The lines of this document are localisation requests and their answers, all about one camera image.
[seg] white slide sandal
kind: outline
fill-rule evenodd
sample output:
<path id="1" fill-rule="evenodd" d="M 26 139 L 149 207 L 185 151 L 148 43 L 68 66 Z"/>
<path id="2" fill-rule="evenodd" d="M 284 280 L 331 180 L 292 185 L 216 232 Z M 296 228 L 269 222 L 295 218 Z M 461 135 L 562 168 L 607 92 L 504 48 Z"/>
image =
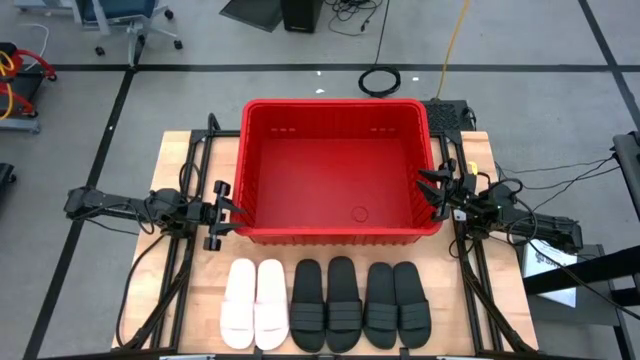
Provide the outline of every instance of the white slide sandal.
<path id="1" fill-rule="evenodd" d="M 269 259 L 258 267 L 258 295 L 255 307 L 256 346 L 273 350 L 289 334 L 289 311 L 284 269 Z"/>
<path id="2" fill-rule="evenodd" d="M 233 349 L 246 349 L 253 342 L 255 293 L 256 266 L 249 259 L 235 260 L 220 309 L 222 340 Z"/>

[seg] circular mark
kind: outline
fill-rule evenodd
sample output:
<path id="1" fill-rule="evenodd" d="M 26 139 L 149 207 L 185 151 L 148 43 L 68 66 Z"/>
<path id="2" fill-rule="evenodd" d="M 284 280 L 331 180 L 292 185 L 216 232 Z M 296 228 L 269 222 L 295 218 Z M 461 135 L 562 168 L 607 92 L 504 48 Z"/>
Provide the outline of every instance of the circular mark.
<path id="1" fill-rule="evenodd" d="M 356 206 L 351 210 L 351 218 L 357 222 L 365 222 L 369 218 L 369 211 L 363 206 Z"/>

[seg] office chair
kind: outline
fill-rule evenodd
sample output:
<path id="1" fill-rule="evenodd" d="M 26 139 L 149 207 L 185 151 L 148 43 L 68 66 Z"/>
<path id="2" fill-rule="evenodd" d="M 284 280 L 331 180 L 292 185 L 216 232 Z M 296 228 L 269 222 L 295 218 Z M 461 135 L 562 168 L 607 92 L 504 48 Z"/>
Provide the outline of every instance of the office chair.
<path id="1" fill-rule="evenodd" d="M 173 19 L 173 12 L 167 5 L 158 6 L 158 0 L 76 0 L 82 25 L 86 30 L 104 28 L 125 29 L 129 34 L 129 65 L 133 67 L 136 44 L 144 44 L 149 32 L 169 36 L 174 39 L 177 50 L 182 49 L 182 41 L 178 35 L 151 25 L 152 19 L 164 13 L 168 20 Z M 95 48 L 98 56 L 105 54 L 102 47 Z"/>

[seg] black slide sandal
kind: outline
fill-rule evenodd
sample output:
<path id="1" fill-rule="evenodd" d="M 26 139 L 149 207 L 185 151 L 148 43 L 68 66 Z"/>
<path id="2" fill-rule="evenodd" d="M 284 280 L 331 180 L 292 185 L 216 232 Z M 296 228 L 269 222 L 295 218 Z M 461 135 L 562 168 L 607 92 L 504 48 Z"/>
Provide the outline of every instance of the black slide sandal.
<path id="1" fill-rule="evenodd" d="M 351 350 L 362 332 L 362 302 L 353 262 L 344 256 L 329 262 L 327 318 L 329 349 L 334 353 Z"/>
<path id="2" fill-rule="evenodd" d="M 396 344 L 398 306 L 393 282 L 393 269 L 389 264 L 371 265 L 367 277 L 363 328 L 369 342 L 379 349 L 391 349 Z"/>
<path id="3" fill-rule="evenodd" d="M 418 269 L 411 262 L 401 262 L 393 268 L 393 277 L 400 341 L 409 349 L 422 347 L 431 336 L 431 313 Z"/>
<path id="4" fill-rule="evenodd" d="M 318 352 L 324 345 L 324 301 L 322 272 L 317 261 L 305 259 L 296 266 L 289 313 L 291 337 L 306 352 Z"/>

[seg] yellow cable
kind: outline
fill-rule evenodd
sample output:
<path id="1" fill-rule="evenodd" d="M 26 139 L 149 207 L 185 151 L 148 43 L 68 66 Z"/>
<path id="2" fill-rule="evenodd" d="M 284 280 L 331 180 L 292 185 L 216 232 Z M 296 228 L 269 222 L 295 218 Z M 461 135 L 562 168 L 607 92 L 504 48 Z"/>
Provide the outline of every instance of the yellow cable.
<path id="1" fill-rule="evenodd" d="M 13 61 L 11 61 L 11 58 L 9 57 L 9 55 L 7 55 L 7 53 L 5 53 L 4 51 L 0 51 L 0 55 L 2 55 L 2 57 L 4 57 L 9 63 L 9 67 L 6 67 L 5 65 L 2 64 L 2 61 L 0 61 L 0 74 L 2 74 L 2 76 L 6 76 L 7 75 L 6 71 L 13 71 L 14 69 Z M 9 114 L 11 114 L 11 112 L 13 111 L 13 92 L 11 90 L 11 85 L 9 85 L 8 83 L 7 83 L 7 95 L 9 95 L 9 106 L 7 107 L 7 111 L 4 113 L 4 115 L 0 116 L 0 120 L 4 120 L 8 118 Z"/>
<path id="2" fill-rule="evenodd" d="M 471 0 L 464 0 L 464 5 L 462 6 L 462 10 L 460 11 L 460 16 L 458 17 L 458 22 L 456 23 L 456 27 L 453 30 L 451 41 L 449 41 L 449 49 L 447 50 L 447 57 L 444 58 L 444 64 L 442 64 L 442 73 L 440 75 L 440 85 L 438 85 L 438 92 L 436 93 L 436 99 L 440 98 L 440 91 L 442 90 L 442 85 L 444 84 L 444 77 L 445 77 L 445 74 L 447 73 L 447 64 L 449 63 L 449 56 L 451 55 L 453 44 L 456 42 L 456 37 L 458 36 L 458 30 L 460 30 L 460 24 L 462 24 L 462 20 L 464 19 L 464 16 L 467 13 L 467 9 L 469 8 L 470 3 L 471 3 Z"/>

